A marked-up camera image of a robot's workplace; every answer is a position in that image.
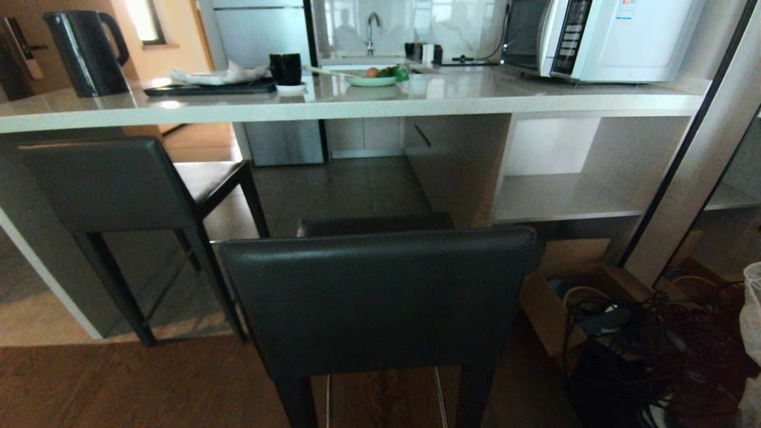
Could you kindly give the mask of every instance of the bowl of food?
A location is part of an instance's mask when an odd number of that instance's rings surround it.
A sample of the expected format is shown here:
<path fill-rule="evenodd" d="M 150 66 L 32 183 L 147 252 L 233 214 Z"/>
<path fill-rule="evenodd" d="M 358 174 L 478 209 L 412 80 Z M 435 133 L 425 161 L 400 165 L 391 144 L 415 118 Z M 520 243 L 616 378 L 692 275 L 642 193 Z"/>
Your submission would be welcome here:
<path fill-rule="evenodd" d="M 386 67 L 385 69 L 376 69 L 370 67 L 364 76 L 346 76 L 346 81 L 350 85 L 361 86 L 365 88 L 391 86 L 398 81 L 409 80 L 407 69 L 401 65 Z"/>

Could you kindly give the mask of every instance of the white napkin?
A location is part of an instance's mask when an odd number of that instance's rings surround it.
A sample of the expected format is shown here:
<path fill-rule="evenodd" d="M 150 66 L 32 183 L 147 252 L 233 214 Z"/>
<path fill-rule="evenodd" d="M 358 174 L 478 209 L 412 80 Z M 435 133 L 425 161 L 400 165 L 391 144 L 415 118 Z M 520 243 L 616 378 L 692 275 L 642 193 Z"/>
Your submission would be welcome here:
<path fill-rule="evenodd" d="M 259 66 L 255 69 L 244 69 L 235 62 L 228 61 L 228 69 L 220 72 L 191 74 L 184 70 L 170 69 L 167 74 L 179 83 L 219 86 L 259 80 L 267 74 L 267 68 Z"/>

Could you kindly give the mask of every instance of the white wall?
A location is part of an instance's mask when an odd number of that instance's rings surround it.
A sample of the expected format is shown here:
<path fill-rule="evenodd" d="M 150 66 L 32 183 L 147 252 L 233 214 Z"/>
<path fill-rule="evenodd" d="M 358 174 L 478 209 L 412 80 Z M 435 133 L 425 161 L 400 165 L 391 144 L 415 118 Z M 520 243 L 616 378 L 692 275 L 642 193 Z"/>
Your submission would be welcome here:
<path fill-rule="evenodd" d="M 714 78 L 745 2 L 746 0 L 708 0 L 705 3 L 682 62 L 682 76 L 709 80 Z"/>
<path fill-rule="evenodd" d="M 368 17 L 376 55 L 404 55 L 404 43 L 438 43 L 444 58 L 486 56 L 501 37 L 507 0 L 313 0 L 318 50 L 330 55 L 364 55 Z"/>

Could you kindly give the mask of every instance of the kettle handle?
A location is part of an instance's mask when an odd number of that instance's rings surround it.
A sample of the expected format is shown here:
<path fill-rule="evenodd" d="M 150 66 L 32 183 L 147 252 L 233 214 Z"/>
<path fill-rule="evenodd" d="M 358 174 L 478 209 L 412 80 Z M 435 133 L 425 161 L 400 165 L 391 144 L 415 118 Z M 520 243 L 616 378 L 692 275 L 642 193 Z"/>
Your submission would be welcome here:
<path fill-rule="evenodd" d="M 100 20 L 106 23 L 108 29 L 111 30 L 113 42 L 116 43 L 116 48 L 119 49 L 119 58 L 116 58 L 116 61 L 119 65 L 125 65 L 127 60 L 129 60 L 129 50 L 127 50 L 127 43 L 124 42 L 124 36 L 119 29 L 119 25 L 109 14 L 98 12 L 98 15 L 100 16 Z"/>

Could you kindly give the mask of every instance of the label sticker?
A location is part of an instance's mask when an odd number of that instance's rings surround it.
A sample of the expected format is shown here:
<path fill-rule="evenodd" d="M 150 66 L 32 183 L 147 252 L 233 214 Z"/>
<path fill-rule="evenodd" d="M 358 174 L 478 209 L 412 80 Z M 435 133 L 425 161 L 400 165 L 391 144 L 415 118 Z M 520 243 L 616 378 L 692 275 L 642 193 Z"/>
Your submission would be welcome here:
<path fill-rule="evenodd" d="M 620 0 L 619 10 L 616 13 L 616 19 L 634 18 L 634 9 L 637 8 L 637 0 Z"/>

